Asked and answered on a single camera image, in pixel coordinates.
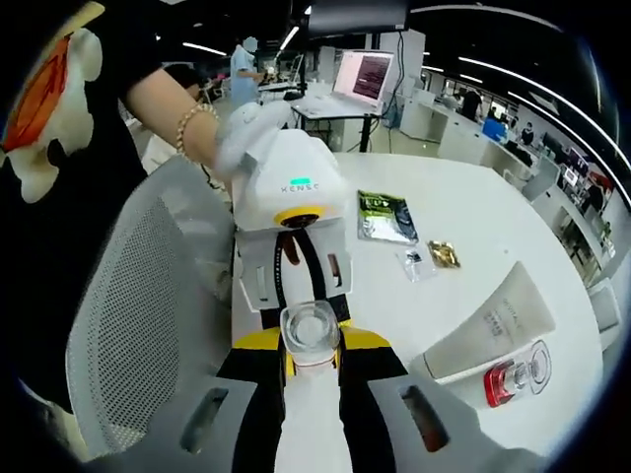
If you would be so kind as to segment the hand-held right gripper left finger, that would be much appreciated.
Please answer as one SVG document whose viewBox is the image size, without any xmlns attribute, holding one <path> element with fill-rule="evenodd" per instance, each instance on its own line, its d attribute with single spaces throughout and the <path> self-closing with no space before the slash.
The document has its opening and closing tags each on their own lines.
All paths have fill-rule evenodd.
<svg viewBox="0 0 631 473">
<path fill-rule="evenodd" d="M 279 328 L 240 339 L 214 376 L 161 407 L 145 437 L 89 462 L 91 472 L 271 472 L 281 425 L 285 352 Z"/>
</svg>

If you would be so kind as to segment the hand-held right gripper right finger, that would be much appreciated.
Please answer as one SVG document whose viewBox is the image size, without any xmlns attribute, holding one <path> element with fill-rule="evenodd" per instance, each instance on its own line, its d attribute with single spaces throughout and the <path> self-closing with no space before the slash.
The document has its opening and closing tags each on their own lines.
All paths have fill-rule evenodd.
<svg viewBox="0 0 631 473">
<path fill-rule="evenodd" d="M 476 411 L 409 372 L 375 332 L 342 326 L 339 414 L 355 472 L 541 472 L 545 461 L 485 435 Z"/>
</svg>

